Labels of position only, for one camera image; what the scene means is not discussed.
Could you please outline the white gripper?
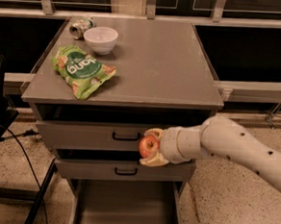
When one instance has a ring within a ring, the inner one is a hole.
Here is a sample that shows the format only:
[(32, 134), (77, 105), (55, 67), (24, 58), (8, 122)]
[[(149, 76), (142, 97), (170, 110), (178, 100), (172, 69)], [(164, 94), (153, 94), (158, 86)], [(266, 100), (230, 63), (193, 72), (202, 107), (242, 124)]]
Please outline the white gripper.
[(159, 167), (170, 163), (189, 162), (204, 156), (205, 149), (200, 140), (199, 126), (182, 128), (182, 126), (169, 129), (150, 128), (145, 137), (153, 136), (160, 141), (160, 152), (151, 152), (146, 158), (140, 159), (144, 166)]

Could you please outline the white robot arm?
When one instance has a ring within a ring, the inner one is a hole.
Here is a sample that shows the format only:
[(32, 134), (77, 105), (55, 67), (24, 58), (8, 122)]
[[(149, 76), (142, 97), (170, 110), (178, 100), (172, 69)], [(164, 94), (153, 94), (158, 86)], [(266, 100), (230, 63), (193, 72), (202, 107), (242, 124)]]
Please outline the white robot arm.
[(248, 168), (281, 192), (281, 153), (223, 116), (188, 128), (151, 128), (143, 134), (139, 152), (140, 164), (152, 167), (219, 156)]

